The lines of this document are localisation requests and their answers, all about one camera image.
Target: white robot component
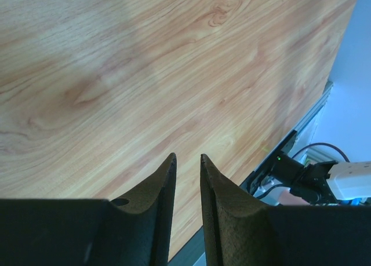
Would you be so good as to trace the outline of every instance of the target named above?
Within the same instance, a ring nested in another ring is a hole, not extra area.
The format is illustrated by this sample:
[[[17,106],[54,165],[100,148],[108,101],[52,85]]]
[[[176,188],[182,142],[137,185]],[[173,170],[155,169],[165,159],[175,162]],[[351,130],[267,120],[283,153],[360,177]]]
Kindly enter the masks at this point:
[[[327,184],[338,200],[371,197],[371,162],[338,163],[329,174]]]

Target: cable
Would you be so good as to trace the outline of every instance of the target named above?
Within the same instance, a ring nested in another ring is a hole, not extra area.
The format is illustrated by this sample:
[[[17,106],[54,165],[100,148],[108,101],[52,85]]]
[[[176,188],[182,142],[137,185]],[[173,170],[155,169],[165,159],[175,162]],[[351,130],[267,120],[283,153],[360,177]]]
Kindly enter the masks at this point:
[[[256,198],[257,199],[262,199],[262,198],[265,198],[271,191],[273,191],[274,189],[278,188],[278,187],[286,187],[287,186],[284,186],[283,184],[277,184],[277,185],[273,185],[272,187],[270,187],[265,193],[257,196]]]
[[[344,160],[346,162],[350,163],[350,160],[349,160],[348,156],[339,147],[336,147],[335,145],[332,145],[330,143],[312,143],[310,145],[307,145],[307,146],[303,147],[301,150],[297,151],[296,154],[292,156],[292,159],[294,159],[296,156],[298,156],[305,149],[316,146],[316,145],[323,145],[323,146],[327,146],[327,147],[331,147],[332,149],[335,149],[344,158]]]

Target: wood grain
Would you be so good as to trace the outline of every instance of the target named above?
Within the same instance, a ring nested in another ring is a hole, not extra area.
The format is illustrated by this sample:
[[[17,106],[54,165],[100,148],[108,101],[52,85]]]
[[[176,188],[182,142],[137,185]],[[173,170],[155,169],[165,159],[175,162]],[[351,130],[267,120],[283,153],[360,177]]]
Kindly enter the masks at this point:
[[[321,95],[356,0],[0,0],[0,196],[114,198],[178,157],[240,183]]]

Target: wire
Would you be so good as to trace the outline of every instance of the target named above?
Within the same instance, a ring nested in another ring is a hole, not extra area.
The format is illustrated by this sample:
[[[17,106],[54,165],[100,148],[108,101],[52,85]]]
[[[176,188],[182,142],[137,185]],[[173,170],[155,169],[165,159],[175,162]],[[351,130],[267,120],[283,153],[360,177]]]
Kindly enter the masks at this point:
[[[256,198],[257,199],[262,199],[262,198],[265,198],[271,191],[273,191],[274,189],[278,188],[278,187],[287,187],[287,186],[284,186],[283,184],[277,184],[277,185],[273,185],[272,187],[270,187],[265,193],[257,196]]]
[[[323,145],[323,146],[327,146],[327,147],[331,147],[332,149],[335,149],[344,158],[344,160],[346,162],[350,163],[350,160],[349,160],[348,156],[339,147],[336,147],[335,145],[332,145],[330,143],[312,143],[310,145],[307,145],[307,146],[303,147],[301,150],[297,151],[296,154],[292,156],[292,159],[294,159],[296,156],[298,156],[305,149],[313,147],[313,146],[317,146],[317,145]]]

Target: screw hole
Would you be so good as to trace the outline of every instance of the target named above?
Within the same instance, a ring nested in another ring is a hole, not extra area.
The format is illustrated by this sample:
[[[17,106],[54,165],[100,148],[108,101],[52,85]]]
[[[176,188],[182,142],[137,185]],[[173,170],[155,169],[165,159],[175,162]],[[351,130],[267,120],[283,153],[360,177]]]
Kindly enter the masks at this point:
[[[126,199],[126,198],[115,198],[115,199],[111,200],[111,202],[114,205],[117,205],[117,206],[124,206],[124,205],[127,205],[129,203],[129,200]]]

